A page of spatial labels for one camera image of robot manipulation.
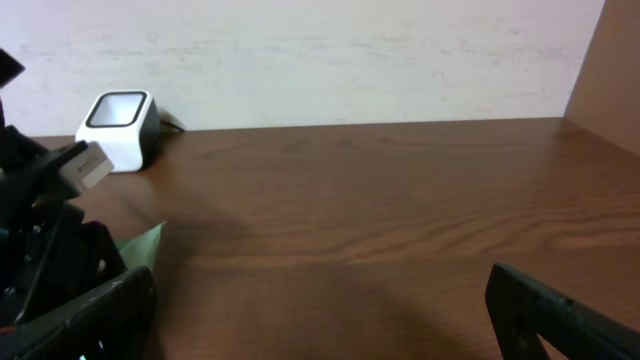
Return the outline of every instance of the wooden desk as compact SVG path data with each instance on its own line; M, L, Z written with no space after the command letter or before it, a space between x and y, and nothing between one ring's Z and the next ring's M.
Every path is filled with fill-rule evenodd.
M496 261L640 328L640 159L559 119L187 133L77 203L167 221L158 358L498 359Z

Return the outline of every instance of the black cable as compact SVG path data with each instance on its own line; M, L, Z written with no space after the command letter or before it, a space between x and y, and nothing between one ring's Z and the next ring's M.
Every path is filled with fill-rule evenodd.
M185 130L182 127L166 120L160 120L160 124L170 127L172 129L178 130L179 132L185 132Z

